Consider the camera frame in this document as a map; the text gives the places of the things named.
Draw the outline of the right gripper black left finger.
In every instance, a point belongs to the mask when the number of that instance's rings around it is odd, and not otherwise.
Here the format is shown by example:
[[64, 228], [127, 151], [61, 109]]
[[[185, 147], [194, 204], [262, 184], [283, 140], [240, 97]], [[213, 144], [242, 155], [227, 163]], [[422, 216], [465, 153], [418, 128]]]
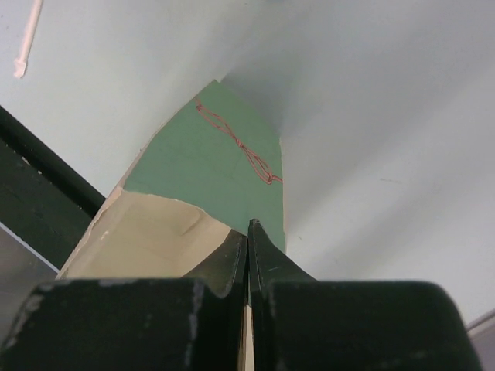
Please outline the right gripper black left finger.
[[38, 285], [1, 346], [3, 370], [242, 370], [248, 240], [232, 231], [180, 278]]

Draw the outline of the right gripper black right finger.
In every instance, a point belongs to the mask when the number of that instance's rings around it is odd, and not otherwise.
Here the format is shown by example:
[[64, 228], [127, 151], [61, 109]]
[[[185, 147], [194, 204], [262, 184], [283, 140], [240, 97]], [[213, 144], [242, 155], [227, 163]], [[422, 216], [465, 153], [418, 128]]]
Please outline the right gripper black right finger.
[[257, 370], [479, 370], [453, 300], [425, 281], [319, 281], [257, 220], [247, 248]]

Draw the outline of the green illustrated paper bag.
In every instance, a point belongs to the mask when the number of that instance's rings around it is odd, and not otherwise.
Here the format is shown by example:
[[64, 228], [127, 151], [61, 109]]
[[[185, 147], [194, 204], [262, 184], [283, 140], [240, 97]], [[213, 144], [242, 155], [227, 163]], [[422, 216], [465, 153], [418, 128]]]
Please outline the green illustrated paper bag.
[[221, 267], [258, 220], [285, 249], [279, 136], [213, 81], [150, 139], [63, 265], [63, 278], [182, 277]]

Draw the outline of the white paper-wrapped straw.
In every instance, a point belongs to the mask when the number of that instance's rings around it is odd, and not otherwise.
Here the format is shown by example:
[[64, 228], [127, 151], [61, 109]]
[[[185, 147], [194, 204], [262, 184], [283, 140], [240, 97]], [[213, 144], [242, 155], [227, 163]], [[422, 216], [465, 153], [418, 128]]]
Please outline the white paper-wrapped straw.
[[38, 25], [39, 17], [43, 7], [43, 0], [35, 0], [32, 4], [32, 8], [29, 13], [29, 19], [26, 23], [24, 36], [22, 38], [21, 45], [19, 47], [19, 53], [14, 60], [15, 72], [14, 77], [22, 79], [26, 73], [30, 50], [34, 36], [36, 34], [36, 28]]

